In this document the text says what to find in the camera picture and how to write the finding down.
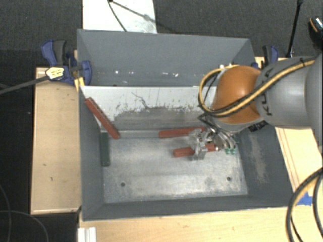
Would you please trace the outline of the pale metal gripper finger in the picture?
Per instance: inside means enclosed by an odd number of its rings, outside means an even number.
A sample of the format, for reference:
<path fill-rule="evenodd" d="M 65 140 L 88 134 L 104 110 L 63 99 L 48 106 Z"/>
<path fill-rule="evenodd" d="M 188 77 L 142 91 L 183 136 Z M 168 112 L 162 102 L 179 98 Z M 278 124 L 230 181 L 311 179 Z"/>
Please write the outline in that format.
<path fill-rule="evenodd" d="M 207 148 L 205 146 L 195 146 L 193 149 L 193 155 L 189 156 L 189 160 L 203 160 L 207 153 Z"/>
<path fill-rule="evenodd" d="M 203 130 L 193 130 L 189 133 L 188 137 L 191 146 L 203 146 L 206 143 Z"/>

